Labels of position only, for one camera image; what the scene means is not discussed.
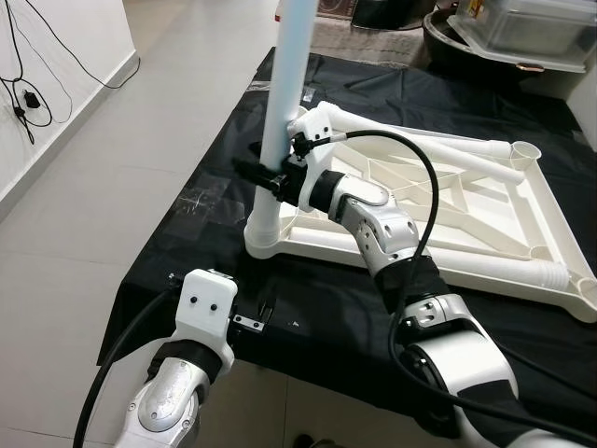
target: floor tile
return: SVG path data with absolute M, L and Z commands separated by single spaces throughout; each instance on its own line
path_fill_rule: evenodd
M 47 434 L 0 428 L 0 446 L 3 448 L 71 448 L 73 440 Z M 109 446 L 103 443 L 87 442 L 84 448 L 108 448 Z
M 0 252 L 130 266 L 186 180 L 56 160 L 0 226 Z
M 0 427 L 74 434 L 125 271 L 0 254 Z
M 130 400 L 147 378 L 147 367 L 165 340 L 156 340 L 116 362 L 87 429 L 86 440 L 115 443 Z
M 201 414 L 198 448 L 278 448 L 284 437 L 287 376 L 236 361 L 214 384 Z
M 420 429 L 409 417 L 289 378 L 285 448 L 298 434 L 332 439 L 347 448 L 449 448 L 449 441 Z

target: white plastic tube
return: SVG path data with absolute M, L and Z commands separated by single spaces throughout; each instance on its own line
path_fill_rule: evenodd
M 503 259 L 438 247 L 429 247 L 429 252 L 437 266 L 462 273 L 473 273 L 557 291 L 565 291 L 570 283 L 570 273 L 566 266 L 553 261 Z
M 427 135 L 417 135 L 421 141 L 435 141 L 442 145 L 447 145 L 458 149 L 459 151 L 470 152 L 480 156 L 491 156 L 498 159 L 509 159 L 512 155 L 512 145 L 508 142 L 499 140 L 465 140 L 462 138 L 444 138 L 432 137 Z
M 286 126 L 299 112 L 313 23 L 318 0 L 285 0 L 271 72 L 261 163 L 278 170 L 288 155 Z M 253 257 L 267 258 L 278 242 L 280 203 L 261 187 L 256 188 L 253 213 L 244 229 L 246 249 Z
M 336 105 L 323 101 L 319 103 L 318 107 L 324 108 L 329 116 L 332 129 L 336 131 L 346 133 L 349 131 L 379 129 L 389 133 L 396 133 L 408 138 L 413 143 L 420 146 L 428 156 L 441 159 L 446 163 L 450 163 L 466 170 L 483 173 L 488 177 L 510 184 L 518 185 L 524 180 L 524 173 L 520 171 L 500 165 L 494 161 L 487 161 L 473 154 L 454 149 L 453 147 L 448 147 L 435 139 L 430 139 L 428 137 L 422 139 L 419 135 L 398 131 L 391 126 L 380 124 L 372 119 L 359 117 L 358 115 L 340 109 Z

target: plastic storage box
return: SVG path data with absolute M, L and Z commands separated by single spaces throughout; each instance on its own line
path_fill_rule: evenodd
M 584 72 L 596 19 L 595 0 L 461 0 L 448 23 L 487 59 Z

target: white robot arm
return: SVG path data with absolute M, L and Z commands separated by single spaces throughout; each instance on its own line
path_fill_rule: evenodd
M 391 346 L 403 347 L 395 359 L 403 374 L 397 371 L 396 379 L 423 383 L 444 394 L 442 398 L 421 390 L 421 404 L 413 410 L 419 425 L 471 447 L 582 446 L 445 400 L 448 396 L 471 401 L 522 422 L 531 418 L 517 400 L 516 378 L 507 360 L 462 298 L 450 293 L 425 251 L 413 263 L 420 241 L 412 219 L 384 188 L 328 169 L 326 153 L 331 149 L 315 148 L 309 138 L 311 126 L 323 122 L 326 127 L 325 117 L 312 119 L 310 113 L 289 128 L 295 151 L 282 171 L 242 162 L 237 169 L 279 201 L 317 208 L 347 229 L 390 315 L 403 298 L 403 311 L 391 329 Z M 131 402 L 117 447 L 174 448 L 194 441 L 209 387 L 234 359 L 226 343 L 229 322 L 262 330 L 261 323 L 231 313 L 235 294 L 236 285 L 223 274 L 197 270 L 185 277 L 173 336 L 179 344 L 176 356 L 163 360 L 155 378 Z

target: black tablecloth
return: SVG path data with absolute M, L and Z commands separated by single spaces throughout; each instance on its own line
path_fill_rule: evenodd
M 269 80 L 272 52 L 255 80 Z M 596 265 L 595 154 L 578 143 L 577 124 L 560 100 L 497 94 L 419 70 L 395 70 L 312 55 L 306 86 L 314 96 L 381 122 L 480 139 L 524 140 L 543 151 L 541 169 L 593 271 Z M 230 335 L 237 358 L 255 362 L 375 406 L 409 414 L 416 397 L 386 353 L 388 315 L 364 270 L 279 255 L 251 259 L 243 228 L 254 187 L 233 171 L 231 159 L 256 161 L 249 144 L 260 139 L 268 93 L 247 91 L 122 281 L 100 362 L 124 327 L 158 292 L 168 273 L 215 268 L 239 282 L 239 313 L 256 316 L 275 304 L 261 335 Z M 492 336 L 597 390 L 597 325 L 564 310 L 459 287 Z M 154 313 L 127 353 L 174 330 L 175 303 Z M 512 361 L 521 399 L 538 416 L 594 432 L 595 403 Z

